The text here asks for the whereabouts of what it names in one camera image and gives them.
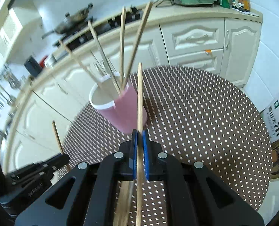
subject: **kitchen cabinet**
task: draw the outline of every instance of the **kitchen cabinet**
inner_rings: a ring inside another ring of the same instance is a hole
[[[97,78],[101,77],[94,65],[96,59],[90,50],[80,55],[79,60],[93,75]],[[54,77],[57,83],[67,92],[74,93],[75,97],[77,97],[77,95],[81,97],[83,101],[80,102],[83,105],[88,101],[90,90],[95,84],[95,81],[78,63],[72,62],[66,65],[59,72],[54,74]]]
[[[36,94],[32,94],[21,112],[16,131],[50,150],[59,152],[59,147],[53,131],[52,121],[55,121],[59,138],[63,142],[71,122],[56,112]]]
[[[220,76],[238,87],[249,79],[257,55],[261,23],[225,19],[225,46]]]
[[[218,75],[221,69],[222,57],[223,49],[216,49],[212,50],[211,53],[203,51],[170,57],[169,64],[171,66],[199,68]]]
[[[223,48],[224,19],[193,19],[160,24],[168,57]]]
[[[58,83],[52,76],[44,84],[33,89],[33,91],[69,121],[73,121],[86,104],[86,101],[78,94],[69,91],[69,89]]]
[[[125,34],[124,42],[124,69],[127,71],[128,63],[131,58],[133,43],[135,42],[135,33]],[[120,70],[120,39],[113,40],[110,43],[102,45],[105,55],[109,58],[111,64],[116,71]],[[99,62],[101,55],[99,51],[92,51]],[[138,63],[141,62],[143,69],[157,67],[161,65],[169,65],[166,54],[165,45],[159,26],[146,28],[143,32],[139,43],[137,53],[131,73],[137,72]]]
[[[59,153],[60,150],[52,150],[37,144],[31,138],[16,132],[10,147],[10,156],[7,172],[12,172],[30,163],[44,161]]]

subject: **green logo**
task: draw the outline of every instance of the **green logo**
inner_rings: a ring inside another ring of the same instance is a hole
[[[275,109],[279,107],[279,101],[278,100],[274,103],[274,106],[275,106]]]

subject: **brown polka dot tablecloth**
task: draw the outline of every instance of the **brown polka dot tablecloth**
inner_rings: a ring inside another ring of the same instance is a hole
[[[137,88],[137,74],[131,76]],[[271,146],[259,112],[230,82],[187,67],[159,67],[143,72],[146,128],[163,151],[184,163],[203,162],[258,210],[271,174]],[[130,140],[90,104],[78,114],[64,141],[71,165],[101,162]],[[128,225],[136,222],[136,186]],[[166,223],[162,182],[143,184],[142,225]]]

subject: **blue gripper pad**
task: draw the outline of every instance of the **blue gripper pad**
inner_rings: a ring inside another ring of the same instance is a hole
[[[145,164],[145,176],[146,180],[149,180],[149,156],[147,148],[147,140],[149,140],[148,132],[143,131],[143,148],[144,148],[144,164]]]
[[[132,136],[134,135],[133,140],[133,179],[136,179],[136,162],[137,162],[137,137],[138,137],[138,131],[134,130],[132,133]]]

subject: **pink cup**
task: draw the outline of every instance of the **pink cup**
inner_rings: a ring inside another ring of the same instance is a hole
[[[119,81],[120,73],[115,72],[114,75]],[[137,129],[137,92],[129,81],[119,96],[110,75],[100,78],[100,82],[107,92],[95,83],[89,94],[90,104],[119,131],[131,134],[133,129]],[[147,112],[143,106],[143,125],[146,121]]]

